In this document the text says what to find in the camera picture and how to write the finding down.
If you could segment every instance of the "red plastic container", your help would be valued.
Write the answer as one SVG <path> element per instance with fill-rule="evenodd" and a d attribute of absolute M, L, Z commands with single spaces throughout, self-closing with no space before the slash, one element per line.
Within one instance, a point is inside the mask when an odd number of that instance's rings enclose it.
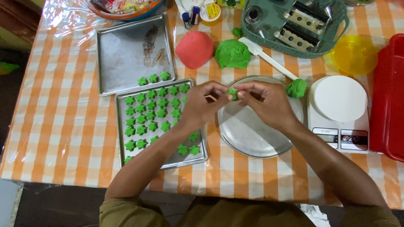
<path fill-rule="evenodd" d="M 404 162 L 404 34 L 378 53 L 370 116 L 369 149 Z"/>

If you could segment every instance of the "orange and white checkered tablecloth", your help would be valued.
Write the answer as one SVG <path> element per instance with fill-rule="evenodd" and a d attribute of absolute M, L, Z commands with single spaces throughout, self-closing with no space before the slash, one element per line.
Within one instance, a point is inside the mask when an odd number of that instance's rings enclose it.
<path fill-rule="evenodd" d="M 46 0 L 41 25 L 29 58 L 0 167 L 4 179 L 88 187 L 108 187 L 119 171 L 119 151 L 113 96 L 97 92 L 96 29 L 112 21 L 92 14 L 83 0 Z M 177 16 L 173 0 L 166 15 L 171 48 L 188 32 Z M 235 38 L 242 11 L 224 9 L 223 21 L 214 27 L 198 25 L 215 44 Z M 404 8 L 397 2 L 376 0 L 348 7 L 346 34 L 371 38 L 375 46 L 404 32 Z M 341 74 L 325 64 L 325 57 L 297 59 L 269 48 L 264 51 L 308 85 L 326 75 Z M 175 56 L 179 79 L 197 84 L 216 80 L 228 84 L 246 75 L 274 76 L 290 81 L 258 56 L 246 69 L 220 70 L 215 59 L 199 69 L 188 69 Z M 372 94 L 373 76 L 355 76 Z M 160 171 L 148 190 L 194 195 L 335 204 L 326 188 L 293 148 L 281 156 L 254 159 L 228 147 L 220 138 L 217 122 L 208 124 L 209 160 Z M 376 182 L 391 208 L 404 208 L 404 164 L 375 153 L 346 154 Z"/>

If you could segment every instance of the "green dough ball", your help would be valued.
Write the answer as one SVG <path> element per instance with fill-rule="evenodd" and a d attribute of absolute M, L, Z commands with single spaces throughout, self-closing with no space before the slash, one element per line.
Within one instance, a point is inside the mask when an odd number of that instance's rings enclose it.
<path fill-rule="evenodd" d="M 167 89 L 166 88 L 160 88 L 159 90 L 158 90 L 158 96 L 160 96 L 160 97 L 164 97 L 164 96 L 166 96 L 168 93 L 167 93 Z"/>
<path fill-rule="evenodd" d="M 132 96 L 128 96 L 125 99 L 126 105 L 132 105 L 135 102 L 135 99 Z"/>
<path fill-rule="evenodd" d="M 306 92 L 306 87 L 307 87 L 306 81 L 304 81 L 303 79 L 297 79 L 288 85 L 286 93 L 288 94 L 289 97 L 301 98 L 304 96 L 304 93 Z"/>
<path fill-rule="evenodd" d="M 157 105 L 158 105 L 160 108 L 167 107 L 168 101 L 167 101 L 167 99 L 160 99 L 160 100 L 158 101 Z"/>
<path fill-rule="evenodd" d="M 238 90 L 236 90 L 236 89 L 229 88 L 229 91 L 226 92 L 225 94 L 230 94 L 230 95 L 232 95 L 232 96 L 233 96 L 233 101 L 234 101 L 234 100 L 237 100 L 237 91 L 238 91 Z"/>
<path fill-rule="evenodd" d="M 129 142 L 125 143 L 126 150 L 133 151 L 135 149 L 135 143 L 132 139 Z"/>
<path fill-rule="evenodd" d="M 135 124 L 135 119 L 134 119 L 134 118 L 128 118 L 128 119 L 126 120 L 126 125 L 127 125 L 127 126 L 131 127 L 131 126 L 134 125 L 134 124 Z"/>
<path fill-rule="evenodd" d="M 154 110 L 155 107 L 156 107 L 156 102 L 155 102 L 155 101 L 150 101 L 150 102 L 147 104 L 147 108 L 148 108 L 149 110 Z"/>
<path fill-rule="evenodd" d="M 149 76 L 149 80 L 151 83 L 157 83 L 158 82 L 158 76 L 156 74 L 152 74 Z"/>
<path fill-rule="evenodd" d="M 173 100 L 171 100 L 170 104 L 173 107 L 178 107 L 181 104 L 181 102 L 179 101 L 179 99 L 173 99 Z"/>
<path fill-rule="evenodd" d="M 170 128 L 171 128 L 171 124 L 168 121 L 163 122 L 161 124 L 161 129 L 163 130 L 163 132 L 170 130 Z"/>
<path fill-rule="evenodd" d="M 147 132 L 147 128 L 143 125 L 136 128 L 136 134 L 143 135 Z"/>
<path fill-rule="evenodd" d="M 142 148 L 145 148 L 147 144 L 148 144 L 148 142 L 145 139 L 140 139 L 137 141 L 136 147 L 138 149 L 142 149 Z"/>
<path fill-rule="evenodd" d="M 156 96 L 157 96 L 157 92 L 156 92 L 155 90 L 150 90 L 150 91 L 147 93 L 147 97 L 148 97 L 149 99 L 154 99 Z"/>
<path fill-rule="evenodd" d="M 127 156 L 124 160 L 125 163 L 128 163 L 131 159 L 133 158 L 133 156 Z"/>
<path fill-rule="evenodd" d="M 137 80 L 137 84 L 140 85 L 140 86 L 147 85 L 146 78 L 140 77 L 140 79 Z"/>
<path fill-rule="evenodd" d="M 251 61 L 251 54 L 246 44 L 235 39 L 221 42 L 216 49 L 215 57 L 220 69 L 224 67 L 245 69 Z"/>
<path fill-rule="evenodd" d="M 179 90 L 180 90 L 182 93 L 187 93 L 187 92 L 189 91 L 189 85 L 188 85 L 188 84 L 183 84 L 183 85 L 181 85 L 181 86 L 179 87 Z"/>
<path fill-rule="evenodd" d="M 164 81 L 170 79 L 170 76 L 171 75 L 167 71 L 162 71 L 160 74 L 161 79 Z"/>
<path fill-rule="evenodd" d="M 136 96 L 136 100 L 140 103 L 144 102 L 146 100 L 146 95 L 145 94 L 138 94 Z"/>
<path fill-rule="evenodd" d="M 154 143 L 158 139 L 158 136 L 155 136 L 150 139 L 150 144 Z"/>
<path fill-rule="evenodd" d="M 141 115 L 137 116 L 136 121 L 137 121 L 137 123 L 139 123 L 139 124 L 143 124 L 143 123 L 145 123 L 145 122 L 147 121 L 147 120 L 146 120 L 146 116 L 144 116 L 143 114 L 141 114 Z"/>
<path fill-rule="evenodd" d="M 129 127 L 125 130 L 125 135 L 129 136 L 133 136 L 135 134 L 135 129 L 132 127 Z"/>
<path fill-rule="evenodd" d="M 135 109 L 133 109 L 132 107 L 128 107 L 125 112 L 126 115 L 133 115 L 135 113 Z"/>
<path fill-rule="evenodd" d="M 172 95 L 177 95 L 178 94 L 178 87 L 176 87 L 176 86 L 172 86 L 172 87 L 170 87 L 170 94 L 172 94 Z"/>
<path fill-rule="evenodd" d="M 146 111 L 145 105 L 143 105 L 143 104 L 137 105 L 137 106 L 136 106 L 136 111 L 137 111 L 138 113 L 143 113 L 144 111 Z"/>
<path fill-rule="evenodd" d="M 156 115 L 154 114 L 154 111 L 149 111 L 146 114 L 146 118 L 149 120 L 154 120 L 155 117 L 156 117 Z"/>
<path fill-rule="evenodd" d="M 152 132 L 154 132 L 156 129 L 158 129 L 157 123 L 155 123 L 155 122 L 150 122 L 148 124 L 148 127 L 149 127 L 149 130 L 151 130 Z"/>
<path fill-rule="evenodd" d="M 189 148 L 189 153 L 192 155 L 196 155 L 196 154 L 200 153 L 199 147 L 193 145 L 192 147 Z"/>
<path fill-rule="evenodd" d="M 166 109 L 160 109 L 160 110 L 157 111 L 157 116 L 159 118 L 164 118 L 166 115 L 167 115 Z"/>
<path fill-rule="evenodd" d="M 181 110 L 180 109 L 173 109 L 171 114 L 173 115 L 173 118 L 179 118 L 181 116 Z"/>
<path fill-rule="evenodd" d="M 241 38 L 241 36 L 243 36 L 243 30 L 240 27 L 235 27 L 233 28 L 233 30 L 231 31 L 233 33 L 233 35 Z"/>
<path fill-rule="evenodd" d="M 188 139 L 189 139 L 190 141 L 192 141 L 192 142 L 195 142 L 195 140 L 198 139 L 198 133 L 197 133 L 197 132 L 192 133 L 192 134 L 188 137 Z"/>
<path fill-rule="evenodd" d="M 187 147 L 180 144 L 180 146 L 178 147 L 178 153 L 181 154 L 182 156 L 185 156 L 188 153 Z"/>

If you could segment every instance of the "green basket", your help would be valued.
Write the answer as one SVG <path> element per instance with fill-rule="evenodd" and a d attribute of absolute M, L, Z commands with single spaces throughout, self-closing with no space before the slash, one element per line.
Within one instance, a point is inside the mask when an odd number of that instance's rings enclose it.
<path fill-rule="evenodd" d="M 269 1 L 269 0 L 248 0 L 243 9 L 242 16 L 242 29 L 245 36 L 251 41 L 269 47 L 273 50 L 292 55 L 298 58 L 316 58 L 327 52 L 329 52 L 337 43 L 338 39 L 345 33 L 349 26 L 349 19 L 347 17 L 347 8 L 343 0 L 331 0 L 331 1 L 322 1 L 319 3 L 320 8 L 324 8 L 325 6 L 330 5 L 331 9 L 331 18 L 332 21 L 328 23 L 326 30 L 324 31 L 324 35 L 317 36 L 320 40 L 319 49 L 317 53 L 311 53 L 307 51 L 302 51 L 295 49 L 293 47 L 284 45 L 279 43 L 276 40 L 274 33 L 277 31 L 283 24 L 287 21 L 286 18 L 283 17 L 283 14 L 292 8 L 294 0 L 284 0 L 284 1 Z M 244 19 L 244 12 L 250 6 L 257 5 L 263 9 L 263 19 L 254 25 L 248 24 Z M 341 34 L 336 38 L 339 25 L 345 21 L 345 27 Z M 271 26 L 268 30 L 268 38 L 264 39 L 259 35 L 254 34 L 256 28 L 260 25 L 266 24 Z"/>

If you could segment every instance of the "olive green shirt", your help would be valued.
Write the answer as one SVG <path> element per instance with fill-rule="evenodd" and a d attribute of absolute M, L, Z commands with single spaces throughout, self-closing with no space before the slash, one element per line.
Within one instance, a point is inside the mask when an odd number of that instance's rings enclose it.
<path fill-rule="evenodd" d="M 177 227 L 315 227 L 294 204 L 197 197 Z M 346 206 L 341 226 L 399 227 L 390 209 Z M 100 227 L 170 227 L 157 206 L 138 198 L 116 198 L 100 207 Z"/>

